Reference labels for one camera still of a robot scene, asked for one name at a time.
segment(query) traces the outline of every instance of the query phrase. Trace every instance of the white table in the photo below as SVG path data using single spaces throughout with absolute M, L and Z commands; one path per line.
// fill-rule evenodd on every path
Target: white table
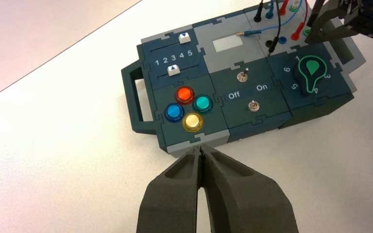
M 175 159 L 131 130 L 120 70 L 141 38 L 257 4 L 187 2 L 144 0 L 0 93 L 0 233 L 135 232 L 146 186 Z M 373 232 L 373 39 L 354 40 L 367 63 L 353 101 L 217 148 L 276 180 L 302 233 Z M 208 233 L 202 190 L 198 205 Z

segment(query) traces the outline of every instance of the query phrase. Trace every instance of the yellow button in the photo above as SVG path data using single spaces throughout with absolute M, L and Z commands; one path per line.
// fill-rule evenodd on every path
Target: yellow button
M 198 113 L 189 113 L 182 120 L 184 129 L 188 132 L 199 131 L 203 126 L 203 119 Z

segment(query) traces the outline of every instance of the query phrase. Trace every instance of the red button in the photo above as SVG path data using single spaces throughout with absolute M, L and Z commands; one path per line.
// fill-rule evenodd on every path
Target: red button
M 175 99 L 180 104 L 190 104 L 194 101 L 194 97 L 194 91 L 189 86 L 181 86 L 175 93 Z

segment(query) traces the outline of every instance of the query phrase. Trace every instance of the green button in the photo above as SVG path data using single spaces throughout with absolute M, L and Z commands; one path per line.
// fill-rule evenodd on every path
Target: green button
M 194 107 L 199 112 L 206 112 L 212 107 L 211 99 L 206 95 L 197 96 Z

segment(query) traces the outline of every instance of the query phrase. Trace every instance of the printed numbers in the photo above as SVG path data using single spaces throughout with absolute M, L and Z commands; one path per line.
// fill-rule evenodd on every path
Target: printed numbers
M 186 53 L 188 54 L 188 56 L 192 56 L 192 55 L 194 55 L 194 54 L 192 53 L 192 50 L 188 50 Z M 172 61 L 176 61 L 176 54 L 171 55 L 170 57 L 171 57 L 171 60 L 172 60 Z M 179 58 L 185 58 L 185 55 L 184 55 L 183 52 L 179 54 Z M 168 58 L 167 58 L 167 57 L 162 58 L 162 62 L 163 62 L 164 64 L 165 64 L 165 63 L 168 63 Z M 159 60 L 156 60 L 155 63 L 156 63 L 157 66 L 160 65 Z

